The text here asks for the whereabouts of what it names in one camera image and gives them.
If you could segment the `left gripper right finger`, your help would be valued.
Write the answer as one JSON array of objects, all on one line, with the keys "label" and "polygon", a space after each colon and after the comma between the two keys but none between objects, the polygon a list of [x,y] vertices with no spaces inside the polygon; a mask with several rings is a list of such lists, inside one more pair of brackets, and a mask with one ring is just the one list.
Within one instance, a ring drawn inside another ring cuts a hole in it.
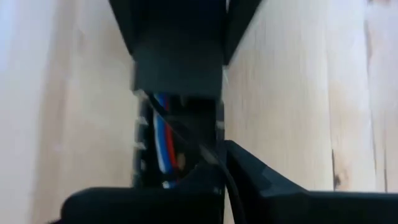
[{"label": "left gripper right finger", "polygon": [[398,194],[309,191],[226,140],[235,224],[398,224]]}]

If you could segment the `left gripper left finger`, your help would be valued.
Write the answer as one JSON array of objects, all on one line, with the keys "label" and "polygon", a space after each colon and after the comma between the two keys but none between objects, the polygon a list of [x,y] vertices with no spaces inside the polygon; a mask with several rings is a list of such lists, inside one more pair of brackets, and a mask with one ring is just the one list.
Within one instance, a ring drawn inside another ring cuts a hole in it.
[{"label": "left gripper left finger", "polygon": [[200,164],[175,187],[92,187],[69,196],[59,224],[219,224],[224,181]]}]

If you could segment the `black zip tie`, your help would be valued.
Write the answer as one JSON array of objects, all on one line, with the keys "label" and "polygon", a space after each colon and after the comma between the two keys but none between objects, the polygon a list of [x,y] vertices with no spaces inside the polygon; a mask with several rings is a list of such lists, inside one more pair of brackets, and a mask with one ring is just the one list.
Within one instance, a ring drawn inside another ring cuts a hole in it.
[{"label": "black zip tie", "polygon": [[218,157],[215,151],[216,148],[207,145],[200,138],[196,137],[183,123],[173,119],[173,117],[169,115],[169,112],[156,100],[154,94],[148,94],[148,100],[153,110],[191,150],[196,151],[196,154],[199,154],[207,163],[216,165],[219,168],[223,174],[226,188],[228,189],[235,224],[248,224],[239,197],[238,188],[225,162]]}]

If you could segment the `black duct cover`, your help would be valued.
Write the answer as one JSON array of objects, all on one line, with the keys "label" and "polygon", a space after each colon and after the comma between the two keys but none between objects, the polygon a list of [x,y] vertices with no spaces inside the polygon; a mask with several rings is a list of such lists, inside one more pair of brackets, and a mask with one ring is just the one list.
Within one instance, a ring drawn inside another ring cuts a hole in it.
[{"label": "black duct cover", "polygon": [[262,0],[108,0],[134,61],[131,89],[220,98]]}]

